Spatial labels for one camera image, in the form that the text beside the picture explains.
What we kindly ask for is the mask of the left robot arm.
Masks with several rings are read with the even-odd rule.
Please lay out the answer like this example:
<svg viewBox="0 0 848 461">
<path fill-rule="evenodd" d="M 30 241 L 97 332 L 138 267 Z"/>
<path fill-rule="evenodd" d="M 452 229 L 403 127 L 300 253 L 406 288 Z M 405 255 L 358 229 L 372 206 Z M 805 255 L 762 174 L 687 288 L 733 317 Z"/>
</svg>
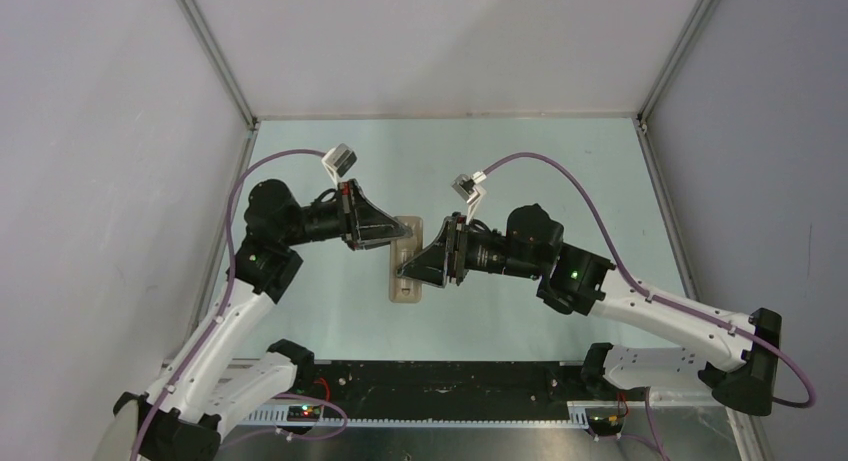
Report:
<svg viewBox="0 0 848 461">
<path fill-rule="evenodd" d="M 354 179 L 300 205 L 281 180 L 248 195 L 246 234 L 230 254 L 224 291 L 163 374 L 141 394 L 124 393 L 116 411 L 134 410 L 135 436 L 120 460 L 211 460 L 244 418 L 279 394 L 304 397 L 316 384 L 312 351 L 288 340 L 257 365 L 220 381 L 236 348 L 281 301 L 303 264 L 299 245 L 341 240 L 368 250 L 411 237 L 398 218 L 372 204 Z"/>
</svg>

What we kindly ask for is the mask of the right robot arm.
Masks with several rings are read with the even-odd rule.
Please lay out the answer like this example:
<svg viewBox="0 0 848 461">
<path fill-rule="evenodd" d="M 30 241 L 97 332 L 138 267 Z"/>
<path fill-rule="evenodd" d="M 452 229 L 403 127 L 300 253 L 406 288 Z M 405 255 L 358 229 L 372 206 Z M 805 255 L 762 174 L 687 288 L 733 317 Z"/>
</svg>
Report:
<svg viewBox="0 0 848 461">
<path fill-rule="evenodd" d="M 454 213 L 396 274 L 439 288 L 460 285 L 471 271 L 532 279 L 537 297 L 560 314 L 617 321 L 674 343 L 648 350 L 593 344 L 581 373 L 593 398 L 606 399 L 618 389 L 706 389 L 733 410 L 771 413 L 778 359 L 752 338 L 777 343 L 779 314 L 721 310 L 672 295 L 627 277 L 622 267 L 565 243 L 563 236 L 563 226 L 537 204 L 514 209 L 505 232 Z"/>
</svg>

